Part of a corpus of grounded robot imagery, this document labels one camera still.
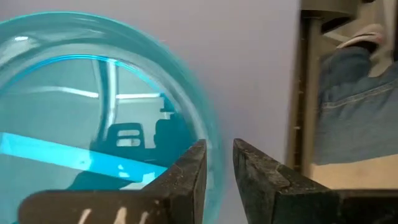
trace blue tinted glass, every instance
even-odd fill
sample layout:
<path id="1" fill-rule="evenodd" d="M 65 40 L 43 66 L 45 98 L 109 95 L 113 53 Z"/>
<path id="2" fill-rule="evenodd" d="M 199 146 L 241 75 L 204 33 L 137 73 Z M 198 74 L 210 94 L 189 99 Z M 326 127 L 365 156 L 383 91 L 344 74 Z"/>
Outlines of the blue tinted glass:
<path id="1" fill-rule="evenodd" d="M 167 50 L 85 14 L 37 14 L 0 29 L 0 224 L 15 222 L 19 203 L 41 190 L 141 189 L 202 138 L 205 220 L 215 218 L 218 130 Z"/>

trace gray surface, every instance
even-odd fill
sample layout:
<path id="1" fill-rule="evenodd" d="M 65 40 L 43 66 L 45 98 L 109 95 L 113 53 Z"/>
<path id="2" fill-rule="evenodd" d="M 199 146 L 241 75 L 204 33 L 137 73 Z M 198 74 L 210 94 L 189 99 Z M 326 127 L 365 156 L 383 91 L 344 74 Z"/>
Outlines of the gray surface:
<path id="1" fill-rule="evenodd" d="M 299 1 L 0 0 L 0 20 L 48 10 L 86 11 L 144 30 L 188 62 L 213 98 L 227 142 L 219 223 L 246 223 L 232 138 L 283 161 Z"/>

